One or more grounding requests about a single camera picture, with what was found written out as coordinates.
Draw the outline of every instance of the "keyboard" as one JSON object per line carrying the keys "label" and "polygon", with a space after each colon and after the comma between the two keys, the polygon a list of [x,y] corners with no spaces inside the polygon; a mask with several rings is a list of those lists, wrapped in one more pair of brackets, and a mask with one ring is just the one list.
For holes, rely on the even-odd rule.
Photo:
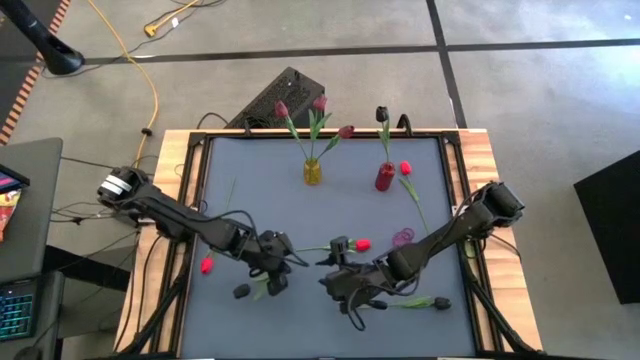
{"label": "keyboard", "polygon": [[0,341],[33,336],[37,292],[36,279],[0,285]]}

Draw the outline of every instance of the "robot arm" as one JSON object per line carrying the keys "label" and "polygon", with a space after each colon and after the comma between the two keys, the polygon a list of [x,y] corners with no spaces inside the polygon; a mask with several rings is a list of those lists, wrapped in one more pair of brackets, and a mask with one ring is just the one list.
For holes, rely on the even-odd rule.
{"label": "robot arm", "polygon": [[[251,216],[242,210],[207,217],[178,203],[153,186],[147,175],[138,169],[114,169],[98,189],[98,200],[115,211],[134,211],[140,217],[155,221],[158,232],[172,241],[187,241],[198,235],[213,251],[249,265],[249,276],[267,273],[267,289],[275,296],[287,287],[286,274],[291,272],[286,257],[293,254],[286,234],[265,231],[258,235]],[[225,217],[242,213],[251,226]]]}
{"label": "robot arm", "polygon": [[[461,213],[461,208],[467,200],[471,202]],[[338,265],[339,269],[327,274],[320,283],[326,287],[331,298],[340,304],[340,312],[348,314],[358,330],[365,329],[364,322],[356,310],[359,306],[368,305],[384,310],[387,304],[374,300],[380,293],[404,296],[412,294],[418,286],[420,273],[427,266],[430,258],[458,242],[484,239],[490,235],[494,227],[510,226],[522,216],[524,209],[522,202],[504,183],[489,183],[467,200],[461,204],[451,221],[429,236],[417,243],[393,248],[374,259],[372,263],[347,262],[347,238],[340,237],[331,241],[329,259],[320,264]],[[509,326],[480,286],[467,262],[465,262],[463,275],[468,277],[471,290],[496,322],[514,351],[535,351]],[[411,284],[415,286],[413,290],[403,293],[402,291]],[[358,322],[354,321],[352,317],[354,314]]]}

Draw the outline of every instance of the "dark red tulip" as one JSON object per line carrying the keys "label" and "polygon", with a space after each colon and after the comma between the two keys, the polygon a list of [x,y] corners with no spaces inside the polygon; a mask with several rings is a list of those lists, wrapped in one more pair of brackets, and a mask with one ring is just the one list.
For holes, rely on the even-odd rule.
{"label": "dark red tulip", "polygon": [[338,135],[341,139],[348,139],[353,136],[355,129],[352,125],[343,126],[338,130]]}
{"label": "dark red tulip", "polygon": [[287,116],[289,116],[289,109],[287,109],[287,105],[285,105],[282,100],[278,100],[276,102],[276,117],[286,118]]}
{"label": "dark red tulip", "polygon": [[393,176],[396,174],[396,167],[391,162],[384,163],[378,170],[378,177],[376,177],[376,189],[378,191],[387,191],[391,186]]}
{"label": "dark red tulip", "polygon": [[210,256],[202,259],[200,263],[200,272],[207,275],[213,270],[213,259]]}
{"label": "dark red tulip", "polygon": [[402,175],[408,176],[409,174],[411,174],[411,164],[409,164],[408,161],[401,162],[400,171],[402,172]]}
{"label": "dark red tulip", "polygon": [[327,106],[327,97],[324,95],[320,95],[317,99],[313,100],[313,108],[324,112],[324,108]]}

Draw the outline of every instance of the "wooden table frame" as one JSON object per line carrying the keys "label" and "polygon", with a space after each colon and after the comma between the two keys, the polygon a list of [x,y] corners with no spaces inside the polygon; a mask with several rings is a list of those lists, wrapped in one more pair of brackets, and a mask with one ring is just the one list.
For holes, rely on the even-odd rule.
{"label": "wooden table frame", "polygon": [[[377,129],[358,129],[356,136],[377,136],[375,135],[376,131]],[[308,129],[300,129],[299,132],[302,137],[308,136]],[[324,136],[335,132],[336,129],[322,130]],[[446,161],[443,161],[445,176],[450,175],[448,180],[452,185],[452,194],[449,194],[452,203],[459,204],[471,192],[487,182],[499,180],[486,130],[416,129],[413,132],[433,134],[441,139],[441,152],[446,153]],[[391,133],[392,137],[408,137],[410,131],[392,129]],[[245,130],[241,129],[167,131],[160,151],[154,185],[165,194],[186,204],[192,204],[194,199],[200,195],[196,184],[206,177],[206,162],[201,161],[204,145],[201,140],[207,134],[227,137],[248,135]],[[288,136],[288,131],[286,129],[256,129],[251,131],[251,135],[254,137]],[[515,246],[511,229],[497,229],[495,233]],[[130,291],[132,291],[130,284],[117,333],[118,337],[122,335],[123,339],[116,350],[122,350],[133,340],[138,328],[138,312],[141,317],[140,326],[147,322],[156,310],[160,294],[166,290],[166,285],[177,276],[185,251],[187,254],[192,251],[185,244],[169,246],[168,241],[161,241],[155,246],[153,253],[149,254],[151,244],[156,237],[155,228],[147,227],[142,230],[135,264],[135,288],[131,302],[131,315],[127,322],[126,318],[130,307],[128,299],[131,295]],[[144,304],[140,304],[143,267],[148,256],[151,259],[146,272]],[[488,241],[484,256],[480,256],[478,261],[472,261],[471,265],[483,285],[490,285],[495,304],[511,326],[525,342],[540,349],[540,338],[518,257],[503,245]],[[173,301],[165,314],[161,331],[156,331],[151,341],[147,343],[145,351],[176,351],[179,348],[184,297],[179,296],[178,301]],[[502,341],[499,340],[496,329],[489,321],[484,308],[475,299],[475,296],[469,295],[469,300],[470,302],[475,300],[475,306],[471,306],[471,308],[472,312],[477,314],[478,319],[477,325],[472,324],[474,328],[477,328],[479,334],[476,348],[501,349]]]}

